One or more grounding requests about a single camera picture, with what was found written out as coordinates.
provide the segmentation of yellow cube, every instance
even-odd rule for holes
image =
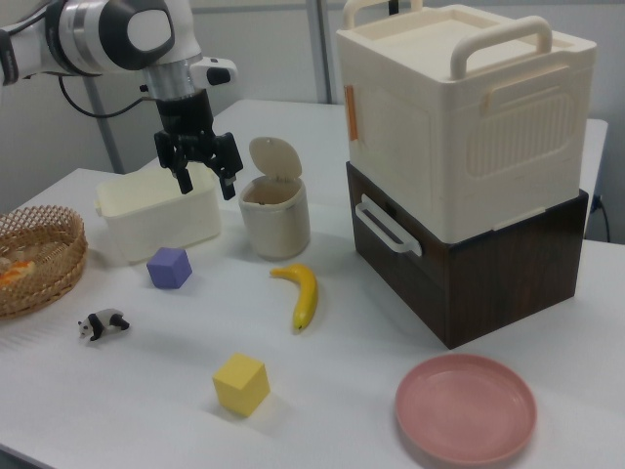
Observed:
[[[213,375],[217,399],[225,408],[249,417],[270,393],[265,364],[234,354]]]

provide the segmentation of woven basket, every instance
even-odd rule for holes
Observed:
[[[82,219],[58,206],[28,207],[0,216],[0,258],[34,262],[24,278],[0,285],[0,320],[33,313],[57,301],[80,280],[87,260]]]

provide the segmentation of pink plate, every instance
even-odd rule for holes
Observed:
[[[403,378],[396,415],[423,451],[455,464],[481,465],[510,457],[527,444],[536,402],[503,364],[446,355],[419,364]]]

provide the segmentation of storage box lid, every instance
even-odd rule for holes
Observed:
[[[259,137],[250,143],[256,167],[278,181],[293,181],[302,175],[302,163],[288,142],[275,137]]]
[[[394,15],[356,27],[354,19],[347,18],[338,34],[440,82],[464,78],[467,69],[596,47],[591,41],[553,33],[539,17],[511,20],[462,5]]]

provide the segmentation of dark brown wooden box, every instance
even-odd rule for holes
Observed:
[[[438,240],[348,163],[358,253],[449,348],[575,294],[588,195],[456,244]],[[397,254],[357,218],[366,194],[421,244]]]

